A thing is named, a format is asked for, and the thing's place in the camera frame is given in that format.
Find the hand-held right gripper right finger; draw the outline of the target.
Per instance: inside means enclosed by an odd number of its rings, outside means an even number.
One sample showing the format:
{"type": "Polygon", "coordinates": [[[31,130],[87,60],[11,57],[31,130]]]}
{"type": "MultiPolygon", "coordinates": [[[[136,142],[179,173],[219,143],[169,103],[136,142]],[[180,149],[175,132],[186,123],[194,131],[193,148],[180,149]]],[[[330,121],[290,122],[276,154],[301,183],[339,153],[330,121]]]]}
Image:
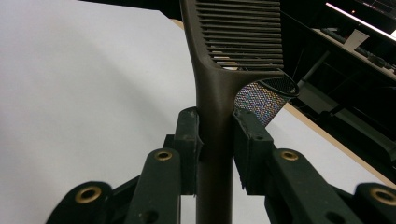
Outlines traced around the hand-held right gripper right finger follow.
{"type": "Polygon", "coordinates": [[[274,149],[274,140],[258,120],[246,109],[233,112],[233,158],[242,188],[248,195],[265,195],[269,172],[266,158],[274,149]]]}

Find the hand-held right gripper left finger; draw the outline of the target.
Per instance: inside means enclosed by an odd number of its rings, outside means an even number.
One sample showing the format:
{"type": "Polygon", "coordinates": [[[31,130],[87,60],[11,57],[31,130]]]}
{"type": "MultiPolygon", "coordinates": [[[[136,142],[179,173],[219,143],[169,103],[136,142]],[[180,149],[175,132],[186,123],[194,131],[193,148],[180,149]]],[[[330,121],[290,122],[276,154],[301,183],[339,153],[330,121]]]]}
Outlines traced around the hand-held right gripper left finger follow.
{"type": "Polygon", "coordinates": [[[199,115],[196,107],[179,112],[174,135],[174,149],[180,156],[181,193],[196,193],[197,162],[202,147],[199,137],[199,115]]]}

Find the black mesh pen holder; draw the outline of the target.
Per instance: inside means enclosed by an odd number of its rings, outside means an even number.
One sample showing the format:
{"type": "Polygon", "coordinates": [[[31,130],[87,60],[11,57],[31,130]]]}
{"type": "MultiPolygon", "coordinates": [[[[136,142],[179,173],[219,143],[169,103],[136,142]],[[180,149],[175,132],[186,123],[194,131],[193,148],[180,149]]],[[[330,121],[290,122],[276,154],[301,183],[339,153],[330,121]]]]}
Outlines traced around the black mesh pen holder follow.
{"type": "Polygon", "coordinates": [[[299,86],[285,75],[246,85],[237,93],[234,104],[254,113],[261,124],[267,126],[280,109],[299,93],[299,86]]]}

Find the dark brown comb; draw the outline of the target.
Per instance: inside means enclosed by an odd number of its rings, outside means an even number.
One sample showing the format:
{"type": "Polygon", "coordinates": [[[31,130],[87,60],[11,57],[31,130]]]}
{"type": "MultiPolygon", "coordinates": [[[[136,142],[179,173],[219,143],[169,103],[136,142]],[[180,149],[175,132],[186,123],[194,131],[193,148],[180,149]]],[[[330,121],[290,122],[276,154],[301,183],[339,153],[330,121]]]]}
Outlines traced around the dark brown comb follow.
{"type": "Polygon", "coordinates": [[[284,76],[280,0],[180,0],[199,115],[196,223],[231,224],[234,100],[284,76]]]}

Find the metal stand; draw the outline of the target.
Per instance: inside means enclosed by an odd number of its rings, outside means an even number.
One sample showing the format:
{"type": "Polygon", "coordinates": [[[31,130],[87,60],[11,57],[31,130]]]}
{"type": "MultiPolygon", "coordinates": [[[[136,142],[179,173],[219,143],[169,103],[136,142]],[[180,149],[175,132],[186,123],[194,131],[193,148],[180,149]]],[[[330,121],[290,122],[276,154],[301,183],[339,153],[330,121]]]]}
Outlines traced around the metal stand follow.
{"type": "Polygon", "coordinates": [[[307,81],[308,79],[314,75],[314,73],[319,69],[319,67],[324,63],[324,61],[328,58],[330,55],[329,51],[325,51],[319,58],[318,60],[312,65],[312,67],[307,71],[307,73],[300,79],[298,82],[298,86],[301,88],[307,81]]]}

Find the white card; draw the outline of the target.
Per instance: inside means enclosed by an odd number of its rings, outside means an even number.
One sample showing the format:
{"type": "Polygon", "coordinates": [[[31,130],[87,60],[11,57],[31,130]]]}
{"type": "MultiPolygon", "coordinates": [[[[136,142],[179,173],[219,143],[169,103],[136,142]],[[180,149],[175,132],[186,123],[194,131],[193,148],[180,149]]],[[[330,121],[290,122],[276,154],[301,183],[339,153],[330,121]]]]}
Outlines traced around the white card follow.
{"type": "Polygon", "coordinates": [[[343,48],[353,51],[368,38],[369,36],[367,34],[355,29],[344,43],[343,48]]]}

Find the dark keyboard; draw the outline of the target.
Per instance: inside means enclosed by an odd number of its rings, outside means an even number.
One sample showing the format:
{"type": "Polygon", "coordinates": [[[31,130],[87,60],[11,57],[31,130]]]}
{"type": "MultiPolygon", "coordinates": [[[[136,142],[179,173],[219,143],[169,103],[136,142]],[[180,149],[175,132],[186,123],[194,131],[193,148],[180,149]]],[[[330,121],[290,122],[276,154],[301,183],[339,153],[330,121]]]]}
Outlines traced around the dark keyboard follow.
{"type": "Polygon", "coordinates": [[[317,29],[317,32],[320,34],[323,34],[326,38],[331,39],[335,41],[339,46],[341,46],[343,49],[349,51],[349,52],[356,52],[359,53],[362,57],[370,61],[371,63],[375,64],[377,67],[388,69],[395,71],[396,70],[396,65],[388,63],[386,60],[380,58],[379,56],[374,55],[372,52],[361,48],[359,43],[356,47],[354,46],[349,46],[348,41],[346,38],[340,36],[330,28],[320,28],[317,29]]]}

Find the monitor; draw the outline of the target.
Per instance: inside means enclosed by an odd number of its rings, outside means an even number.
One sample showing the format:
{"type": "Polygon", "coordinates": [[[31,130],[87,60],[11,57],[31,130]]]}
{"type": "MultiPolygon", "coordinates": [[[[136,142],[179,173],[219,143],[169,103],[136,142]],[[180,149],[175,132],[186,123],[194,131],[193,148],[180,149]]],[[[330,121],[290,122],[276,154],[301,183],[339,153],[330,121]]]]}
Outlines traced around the monitor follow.
{"type": "Polygon", "coordinates": [[[325,6],[396,44],[396,0],[326,0],[325,6]]]}

